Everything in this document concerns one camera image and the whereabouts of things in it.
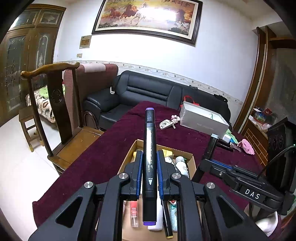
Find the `maroon sleeved right forearm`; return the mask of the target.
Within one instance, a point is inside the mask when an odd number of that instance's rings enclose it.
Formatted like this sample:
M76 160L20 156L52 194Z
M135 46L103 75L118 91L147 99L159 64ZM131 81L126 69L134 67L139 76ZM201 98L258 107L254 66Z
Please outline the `maroon sleeved right forearm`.
M285 241L291 240L296 241L296 216L295 209L288 214L280 223L268 240L272 241Z

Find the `white gloved right hand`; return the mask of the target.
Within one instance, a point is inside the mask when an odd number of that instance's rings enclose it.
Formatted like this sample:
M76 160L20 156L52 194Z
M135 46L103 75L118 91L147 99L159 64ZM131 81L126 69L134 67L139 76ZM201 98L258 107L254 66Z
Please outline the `white gloved right hand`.
M266 218L256 221L255 224L269 237L278 225L278 213L274 212Z

